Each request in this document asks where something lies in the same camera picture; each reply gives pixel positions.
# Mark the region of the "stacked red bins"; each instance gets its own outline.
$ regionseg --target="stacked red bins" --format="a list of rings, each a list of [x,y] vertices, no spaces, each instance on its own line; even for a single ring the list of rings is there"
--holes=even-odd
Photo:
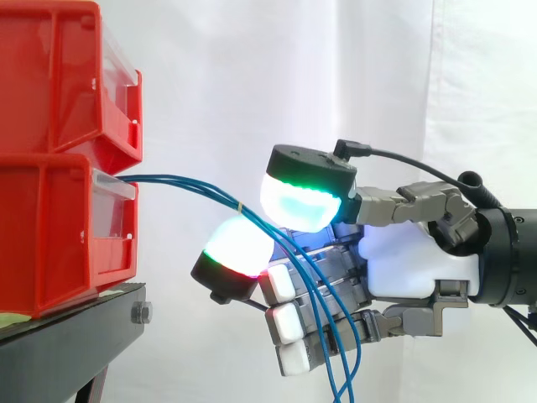
[[[85,1],[0,2],[0,312],[136,274],[141,76]]]

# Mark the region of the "blue cable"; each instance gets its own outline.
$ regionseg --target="blue cable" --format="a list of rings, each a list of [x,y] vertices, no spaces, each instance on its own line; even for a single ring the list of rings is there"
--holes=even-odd
[[[203,182],[194,180],[191,178],[176,176],[176,175],[128,175],[128,176],[122,176],[119,177],[119,179],[122,179],[124,181],[146,181],[149,183],[163,183],[167,185],[172,185],[176,187],[180,187],[182,189],[186,189],[188,191],[193,191],[194,193],[201,194],[203,196],[209,197],[212,200],[215,200],[216,202],[220,202],[221,204],[224,204],[230,208],[237,209],[238,207],[238,201],[232,197],[231,195],[224,192],[222,189]],[[216,193],[216,195],[212,192],[207,191],[205,188],[210,188],[212,191]],[[255,214],[252,210],[250,210],[247,207],[242,207],[242,211],[245,217],[247,217],[250,221],[252,221],[254,224],[256,224],[260,229],[262,229],[268,236],[270,236],[276,243],[280,245],[284,249],[284,252],[288,255],[289,260],[293,263],[293,265],[297,268],[299,271],[299,274],[302,276],[302,278],[305,280],[306,288],[308,289],[308,293],[310,294],[310,298],[312,301],[315,301],[312,295],[312,291],[315,292],[317,298],[319,299],[319,302],[323,306],[323,309],[325,311],[326,317],[333,329],[334,337],[336,339],[336,342],[338,344],[338,348],[340,349],[340,355],[341,355],[341,361],[343,362],[343,368],[345,370],[345,375],[347,378],[347,382],[344,384],[344,386],[339,390],[339,392],[335,391],[335,385],[333,384],[333,375],[331,373],[331,366],[330,366],[330,360],[328,358],[328,352],[326,350],[326,344],[324,340],[324,334],[322,332],[322,326],[321,326],[321,320],[318,317],[318,310],[316,303],[312,304],[314,316],[315,316],[315,323],[317,325],[317,330],[321,338],[321,344],[323,345],[323,354],[325,355],[325,361],[326,361],[326,367],[329,371],[329,379],[331,380],[331,387],[332,392],[334,393],[334,396],[336,398],[335,401],[339,401],[339,397],[342,396],[345,389],[349,389],[349,397],[351,401],[354,401],[354,396],[352,392],[352,380],[356,376],[360,361],[361,361],[361,343],[360,343],[360,337],[359,333],[357,331],[356,325],[354,324],[354,321],[352,320],[350,313],[346,309],[345,305],[342,303],[341,298],[336,293],[336,291],[333,289],[333,287],[330,285],[328,279],[323,275],[323,273],[319,270],[316,263],[313,261],[313,259],[290,237],[288,237],[285,233],[282,233],[279,229],[273,227],[272,225],[265,222],[263,219],[261,219],[257,214]],[[336,299],[336,302],[340,305],[341,309],[343,310],[347,320],[349,321],[352,331],[354,333],[355,339],[357,341],[357,362],[352,370],[352,373],[349,374],[348,371],[348,362],[347,357],[345,355],[345,349],[343,346],[343,343],[341,341],[341,336],[336,328],[336,324],[333,321],[333,318],[331,317],[330,311],[328,309],[328,306],[324,302],[324,299],[320,295],[320,292],[316,289],[315,284],[313,283],[313,280],[309,277],[309,275],[305,272],[304,268],[301,266],[301,263],[299,260],[293,255],[293,253],[289,250],[289,248],[281,242],[280,239],[274,234],[277,233],[281,238],[285,239],[287,242],[292,244],[299,252],[302,254],[302,256],[305,258],[305,260],[308,262],[308,264],[313,268],[313,270],[319,275],[321,280],[325,283],[326,288],[332,293],[334,298]]]
[[[334,290],[334,288],[332,287],[328,279],[325,277],[325,275],[322,273],[322,271],[319,269],[319,267],[314,262],[314,260],[292,238],[287,236],[287,234],[283,233],[278,228],[270,224],[268,225],[274,232],[276,232],[280,237],[284,238],[287,242],[293,245],[293,247],[296,248],[300,252],[300,254],[304,257],[306,262],[308,262],[308,264],[313,268],[313,270],[317,273],[317,275],[319,275],[319,278],[326,285],[326,288],[328,289],[328,291],[334,296],[334,299],[336,300],[338,305],[341,307],[341,310],[343,311],[343,313],[345,314],[345,317],[349,321],[349,324],[351,325],[352,333],[354,334],[354,339],[356,341],[356,349],[357,349],[356,363],[354,364],[354,368],[352,369],[352,372],[351,372],[351,379],[354,379],[354,377],[356,376],[358,372],[358,368],[360,367],[360,363],[362,361],[362,343],[360,340],[360,334],[358,332],[358,329],[354,321],[352,320],[350,312],[347,310],[340,296],[337,294],[336,290]],[[343,393],[345,392],[346,388],[347,388],[347,383],[343,385],[343,387],[341,388],[341,390],[338,392],[337,395],[341,397]]]
[[[188,191],[193,191],[194,193],[198,193],[198,194],[201,194],[203,196],[207,196],[207,197],[211,198],[212,200],[215,200],[217,202],[220,202],[221,204],[224,204],[224,205],[226,205],[226,206],[228,206],[230,208],[233,208],[234,210],[236,210],[238,208],[238,201],[236,199],[234,199],[232,196],[228,195],[226,192],[224,192],[224,191],[222,191],[221,189],[218,189],[218,188],[217,188],[217,191],[219,191],[221,193],[221,195],[211,194],[210,192],[206,191],[206,189],[202,189],[202,188],[199,187],[199,186],[202,186],[199,181],[196,181],[198,183],[196,183],[194,185],[194,184],[189,183],[189,181],[185,180],[185,179],[181,179],[180,181],[178,181],[178,180],[167,180],[167,179],[160,179],[160,177],[157,177],[157,175],[155,177],[153,177],[152,175],[150,177],[147,177],[147,176],[144,176],[144,175],[130,175],[130,176],[119,177],[119,179],[122,179],[124,181],[162,183],[162,184],[166,184],[166,185],[171,185],[171,186],[179,187],[181,189],[186,189]],[[257,216],[251,210],[249,210],[247,212],[247,214],[251,216],[251,217],[247,217],[250,221],[252,221],[260,229],[262,229],[262,231],[264,231],[269,237],[271,237],[276,243],[278,243],[280,247],[282,247],[284,252],[288,255],[289,260],[291,260],[293,262],[293,264],[296,266],[297,270],[299,271],[300,276],[303,278],[303,280],[305,282],[306,288],[308,289],[308,293],[310,294],[310,299],[313,302],[312,303],[312,308],[313,308],[313,312],[314,312],[314,316],[315,316],[315,323],[316,323],[316,326],[317,326],[317,332],[319,333],[319,336],[320,336],[320,339],[321,339],[321,346],[322,346],[322,349],[323,349],[323,355],[324,355],[325,362],[326,362],[326,371],[328,373],[328,379],[329,379],[330,384],[331,384],[332,393],[335,396],[336,401],[339,402],[340,399],[339,399],[339,396],[338,396],[336,383],[334,381],[333,373],[332,373],[332,370],[331,370],[330,355],[329,355],[328,349],[326,347],[326,341],[325,341],[325,338],[324,338],[324,333],[322,332],[321,318],[319,316],[319,311],[318,311],[318,308],[316,306],[315,298],[313,296],[313,293],[316,294],[317,298],[321,302],[321,305],[323,306],[323,309],[325,311],[326,317],[328,317],[331,320],[334,333],[336,333],[338,331],[337,331],[337,328],[335,327],[335,323],[333,323],[333,319],[331,318],[330,310],[329,310],[328,306],[326,305],[326,303],[324,302],[324,299],[322,298],[321,293],[317,290],[317,288],[316,288],[315,284],[313,283],[312,279],[307,275],[307,273],[303,269],[301,263],[293,255],[293,253],[290,251],[290,249],[284,243],[282,243],[282,241],[280,239],[278,239],[278,237],[274,233],[272,233],[270,228],[267,227],[268,224],[264,220],[262,220],[259,216]],[[340,352],[343,353],[344,348],[343,348],[342,343],[338,344],[338,347],[340,348]],[[353,402],[354,401],[354,395],[353,395],[352,387],[349,389],[349,395],[351,397],[350,401]]]

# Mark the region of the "black sensor cap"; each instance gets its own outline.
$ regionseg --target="black sensor cap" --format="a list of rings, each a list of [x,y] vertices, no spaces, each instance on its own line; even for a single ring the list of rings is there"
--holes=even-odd
[[[293,186],[326,191],[343,201],[354,183],[357,170],[346,161],[317,149],[294,145],[275,145],[267,174]]]
[[[245,301],[252,296],[258,279],[233,271],[201,252],[190,275],[212,291],[211,299],[219,304],[229,300]]]

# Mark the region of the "black metal stand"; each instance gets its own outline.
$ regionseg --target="black metal stand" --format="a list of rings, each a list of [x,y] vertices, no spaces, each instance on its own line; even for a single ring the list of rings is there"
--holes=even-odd
[[[95,378],[84,385],[76,394],[75,403],[100,403],[108,365]]]
[[[144,284],[121,284],[45,319],[0,329],[0,402],[97,403],[108,364],[143,333]]]

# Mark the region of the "glowing fingertip sensor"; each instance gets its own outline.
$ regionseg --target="glowing fingertip sensor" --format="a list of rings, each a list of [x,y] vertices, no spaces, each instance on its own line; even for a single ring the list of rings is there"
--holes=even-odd
[[[213,233],[192,269],[192,277],[225,304],[250,298],[274,252],[274,241],[244,216],[225,221]]]
[[[348,198],[356,168],[315,149],[276,145],[261,186],[264,211],[278,225],[317,233]]]

